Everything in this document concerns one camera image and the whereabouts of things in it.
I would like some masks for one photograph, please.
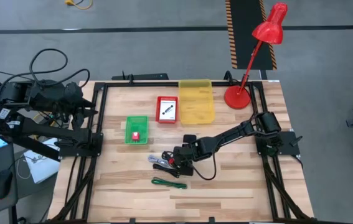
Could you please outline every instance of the green wire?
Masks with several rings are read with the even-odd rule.
[[[175,182],[171,182],[171,181],[166,181],[166,180],[162,180],[161,178],[158,177],[154,177],[151,180],[151,183],[153,184],[158,184],[158,185],[165,185],[168,187],[176,187],[178,189],[186,189],[187,185],[186,184],[181,184],[181,183],[175,183]]]

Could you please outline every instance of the green basket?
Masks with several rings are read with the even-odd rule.
[[[147,144],[149,135],[149,118],[147,116],[128,116],[126,118],[125,144]],[[139,132],[139,141],[132,140],[132,133]]]

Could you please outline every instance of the yellow plastic container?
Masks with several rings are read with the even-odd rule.
[[[182,124],[210,124],[214,121],[211,80],[179,81],[179,114]]]

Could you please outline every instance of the white label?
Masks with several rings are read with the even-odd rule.
[[[161,104],[159,106],[159,119],[175,120],[175,118],[176,118],[176,101],[161,100]]]
[[[3,108],[0,112],[0,119],[6,119],[9,113],[10,113],[9,109]]]
[[[20,121],[10,121],[10,122],[7,122],[8,125],[20,125]]]

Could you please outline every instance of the wooden tabletop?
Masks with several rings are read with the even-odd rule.
[[[93,86],[94,82],[89,82],[83,88],[87,100],[92,100]],[[288,130],[291,124],[280,83],[263,81],[263,86],[268,110],[275,112],[281,127]],[[215,217],[217,222],[271,220],[262,161],[253,137],[240,139],[219,150],[216,154],[218,173],[211,181],[202,180],[197,174],[177,179],[153,170],[152,163],[148,162],[149,155],[160,157],[163,151],[180,146],[184,134],[196,134],[198,138],[215,136],[249,119],[251,105],[243,110],[229,108],[224,102],[225,90],[226,87],[213,87],[215,120],[212,124],[182,125],[180,122],[155,122],[157,96],[177,96],[177,87],[109,88],[103,121],[105,140],[96,165],[88,221],[128,222],[129,218],[136,218],[137,222],[207,222],[209,217]],[[124,144],[126,117],[130,115],[148,115],[147,145]],[[301,165],[291,156],[279,158],[287,192],[304,213],[313,216]],[[48,218],[54,217],[64,206],[72,162],[71,157],[61,161]],[[79,160],[73,174],[72,192],[78,163]],[[212,159],[194,165],[206,177],[214,173]],[[185,183],[188,189],[153,185],[153,177]],[[280,196],[275,192],[282,217]],[[82,193],[77,218],[81,217],[84,198]]]

